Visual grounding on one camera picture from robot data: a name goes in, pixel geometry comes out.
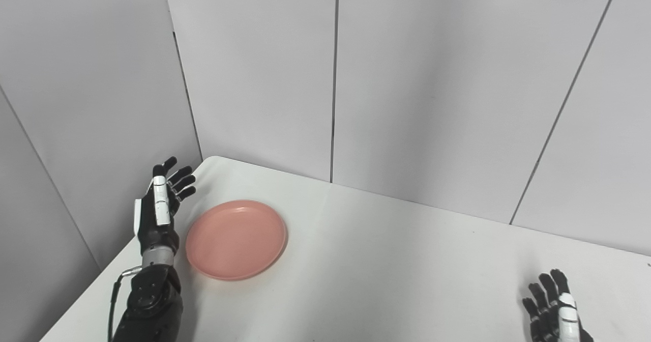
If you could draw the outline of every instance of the gray wall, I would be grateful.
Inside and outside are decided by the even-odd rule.
[[[608,1],[169,0],[205,153],[651,254],[648,0],[614,0],[534,173]]]
[[[100,268],[1,90],[0,148],[0,331],[27,342]]]
[[[649,0],[613,0],[514,223],[651,254]]]
[[[0,86],[0,330],[30,342],[132,238],[153,164],[200,154],[166,0],[0,0]]]
[[[169,0],[204,156],[330,179],[335,0]]]

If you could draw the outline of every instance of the white table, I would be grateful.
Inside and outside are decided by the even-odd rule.
[[[551,268],[570,278],[597,340],[651,340],[651,257],[223,157],[195,175],[197,194],[176,216],[182,239],[205,210],[246,198],[275,208],[289,240],[270,269],[245,281],[200,275],[180,251],[179,342],[524,341],[519,300]],[[42,342],[105,340],[112,283],[139,263],[134,239]],[[116,321],[129,291],[124,282]]]

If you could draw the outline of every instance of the black cable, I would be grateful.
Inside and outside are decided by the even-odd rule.
[[[111,307],[109,308],[109,340],[111,342],[113,339],[113,314],[115,313],[115,303],[118,300],[118,291],[120,291],[120,285],[123,279],[123,275],[118,277],[118,280],[113,284],[113,293],[111,294]]]

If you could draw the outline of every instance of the pink plate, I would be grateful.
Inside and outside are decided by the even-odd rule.
[[[235,281],[267,269],[283,252],[283,219],[263,203],[231,201],[202,214],[186,239],[190,265],[208,277]]]

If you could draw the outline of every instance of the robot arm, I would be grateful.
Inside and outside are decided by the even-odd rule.
[[[583,329],[576,302],[567,278],[560,270],[541,273],[540,284],[531,283],[528,288],[536,299],[522,299],[527,309],[531,324],[531,339],[533,342],[593,342],[593,338]]]
[[[115,283],[109,313],[109,342],[174,342],[181,326],[183,303],[181,282],[174,269],[179,236],[174,231],[174,214],[181,201],[195,193],[192,168],[186,166],[166,179],[176,165],[171,157],[154,166],[153,179],[144,198],[135,201],[134,233],[140,242],[142,266],[126,270]],[[112,310],[122,277],[132,279],[127,309],[112,336]]]

